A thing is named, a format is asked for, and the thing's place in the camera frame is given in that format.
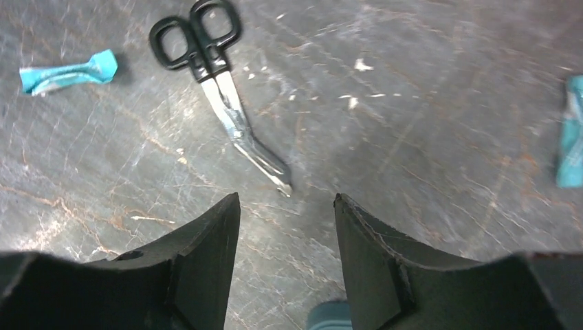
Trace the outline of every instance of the teal object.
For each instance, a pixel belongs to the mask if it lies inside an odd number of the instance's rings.
[[[352,330],[349,304],[325,302],[314,307],[308,315],[306,330]]]
[[[556,179],[560,188],[578,188],[583,186],[583,76],[570,77],[566,89]]]
[[[113,80],[118,62],[111,49],[93,55],[89,62],[64,67],[27,67],[20,69],[22,90],[38,95],[70,85],[106,84]]]

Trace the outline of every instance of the stone floor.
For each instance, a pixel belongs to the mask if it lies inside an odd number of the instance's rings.
[[[0,249],[111,258],[237,191],[225,328],[278,330],[343,298],[337,192],[468,258],[581,250],[583,192],[553,175],[564,79],[583,71],[583,2],[234,3],[234,81],[293,196],[230,145],[188,70],[155,61],[149,29],[193,1],[0,0]],[[107,48],[111,84],[22,94],[19,67]]]

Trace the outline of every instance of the scissors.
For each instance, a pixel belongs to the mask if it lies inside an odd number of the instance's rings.
[[[211,38],[203,25],[204,14],[213,8],[224,10],[232,27],[230,32],[218,38]],[[162,47],[162,38],[173,28],[179,28],[186,39],[186,52],[175,60],[171,60]],[[190,68],[235,148],[289,197],[292,193],[289,167],[253,136],[231,77],[225,49],[240,36],[241,20],[230,2],[200,0],[190,9],[189,20],[180,16],[163,18],[154,24],[149,39],[154,55],[163,67],[169,70]]]

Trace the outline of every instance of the scissors blade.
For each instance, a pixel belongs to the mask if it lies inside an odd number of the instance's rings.
[[[201,85],[235,148],[269,177],[282,194],[289,197],[292,193],[289,167],[255,140],[231,74],[223,72],[214,79],[203,81]]]

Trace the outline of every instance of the black scissors handle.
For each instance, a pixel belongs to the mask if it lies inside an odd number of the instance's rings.
[[[211,38],[203,24],[203,16],[213,8],[221,8],[227,14],[231,30],[219,38]],[[171,60],[162,46],[162,38],[172,28],[179,28],[186,39],[186,52]],[[189,66],[197,82],[216,76],[230,69],[225,49],[241,36],[241,19],[234,6],[227,0],[200,0],[190,9],[187,21],[170,16],[158,21],[150,31],[150,45],[158,62],[170,70]]]

